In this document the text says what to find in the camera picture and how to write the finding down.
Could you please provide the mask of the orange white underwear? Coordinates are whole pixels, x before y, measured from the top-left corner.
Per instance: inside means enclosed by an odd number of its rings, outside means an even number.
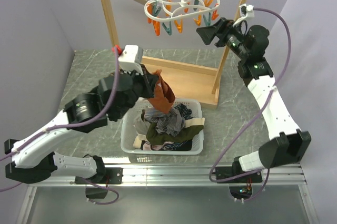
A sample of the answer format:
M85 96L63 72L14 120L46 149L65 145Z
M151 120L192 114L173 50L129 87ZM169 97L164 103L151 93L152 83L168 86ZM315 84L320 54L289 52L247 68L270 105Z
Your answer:
M152 73L147 72L149 82L155 85L153 88L153 97L147 98L150 104L158 111L168 114L175 102L175 95L167 82L161 76L161 69Z

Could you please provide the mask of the white round clip hanger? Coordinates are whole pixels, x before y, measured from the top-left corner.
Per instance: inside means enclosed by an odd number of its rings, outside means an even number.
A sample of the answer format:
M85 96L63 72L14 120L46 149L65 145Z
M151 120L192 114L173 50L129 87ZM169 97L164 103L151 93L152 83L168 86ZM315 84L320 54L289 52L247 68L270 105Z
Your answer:
M160 36L161 30L171 36L174 28L183 32L183 20L187 18L198 27L210 26L219 16L220 3L220 0L149 0L144 13L156 36Z

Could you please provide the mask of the beige underwear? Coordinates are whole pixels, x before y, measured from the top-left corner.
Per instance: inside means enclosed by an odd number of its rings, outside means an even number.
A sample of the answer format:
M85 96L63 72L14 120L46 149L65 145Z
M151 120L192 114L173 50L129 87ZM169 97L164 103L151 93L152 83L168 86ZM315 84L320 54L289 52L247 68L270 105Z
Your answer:
M150 122L142 119L141 115L138 115L134 119L134 128L139 135L145 135L146 136L147 131L150 127L150 124L151 124Z

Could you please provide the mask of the grey striped underwear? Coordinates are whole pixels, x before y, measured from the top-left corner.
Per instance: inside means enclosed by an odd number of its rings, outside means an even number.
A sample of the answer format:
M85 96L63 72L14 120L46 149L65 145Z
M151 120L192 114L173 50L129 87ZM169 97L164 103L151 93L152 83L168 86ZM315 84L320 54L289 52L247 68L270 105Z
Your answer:
M177 136L185 127L185 119L180 112L172 107L168 114L160 112L155 108L149 108L144 112L144 119L150 123L155 123L155 129L159 134Z

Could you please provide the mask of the olive green underwear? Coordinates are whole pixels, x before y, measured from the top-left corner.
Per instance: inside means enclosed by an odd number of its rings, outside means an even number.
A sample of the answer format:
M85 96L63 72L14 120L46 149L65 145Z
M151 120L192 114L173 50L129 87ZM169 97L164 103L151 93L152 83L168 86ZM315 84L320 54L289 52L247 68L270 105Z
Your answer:
M193 118L185 121L186 127L182 128L178 134L172 136L167 133L159 134L156 130L156 123L151 123L146 133L146 139L151 145L163 145L166 142L182 143L192 140L203 129L205 118Z

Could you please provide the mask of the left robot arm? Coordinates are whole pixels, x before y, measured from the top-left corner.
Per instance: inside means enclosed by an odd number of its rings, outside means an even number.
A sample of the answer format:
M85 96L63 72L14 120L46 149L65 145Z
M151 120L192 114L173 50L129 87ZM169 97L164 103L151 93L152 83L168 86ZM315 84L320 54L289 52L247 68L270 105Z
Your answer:
M8 179L35 184L51 176L75 176L100 183L106 177L102 157L83 158L57 153L58 146L95 129L117 122L133 108L139 98L154 97L158 75L119 71L100 79L88 93L68 102L47 125L23 140L5 142L11 162L5 166Z

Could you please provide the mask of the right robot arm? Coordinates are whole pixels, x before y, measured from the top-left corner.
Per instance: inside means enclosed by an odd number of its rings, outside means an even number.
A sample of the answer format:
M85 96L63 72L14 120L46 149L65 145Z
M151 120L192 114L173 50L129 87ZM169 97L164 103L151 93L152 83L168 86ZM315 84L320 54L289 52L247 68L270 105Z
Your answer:
M233 20L220 18L213 25L197 28L196 32L206 45L218 38L216 47L228 48L239 58L239 75L255 98L269 134L269 141L257 151L234 159L232 177L243 182L263 169L300 162L311 143L311 135L302 131L291 117L264 57L269 30L253 25L243 34Z

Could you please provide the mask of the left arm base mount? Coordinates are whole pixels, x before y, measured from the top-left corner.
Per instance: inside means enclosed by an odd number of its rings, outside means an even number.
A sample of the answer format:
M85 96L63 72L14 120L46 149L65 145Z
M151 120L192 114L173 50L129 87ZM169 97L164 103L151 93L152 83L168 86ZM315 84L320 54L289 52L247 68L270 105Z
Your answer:
M102 175L94 178L81 178L76 176L74 183L76 185L85 185L85 196L93 202L103 200L108 195L110 185L120 185L122 183L123 168L106 168Z

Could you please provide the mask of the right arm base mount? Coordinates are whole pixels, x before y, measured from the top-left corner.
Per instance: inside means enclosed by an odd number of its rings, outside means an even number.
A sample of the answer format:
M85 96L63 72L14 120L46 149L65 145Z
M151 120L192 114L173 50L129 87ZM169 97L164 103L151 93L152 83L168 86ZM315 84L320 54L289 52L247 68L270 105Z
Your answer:
M243 175L245 171L241 168L230 166L217 166L211 172L211 178L217 184L229 184L230 196L235 201L245 202L253 196L253 185L263 182L260 171L249 172Z

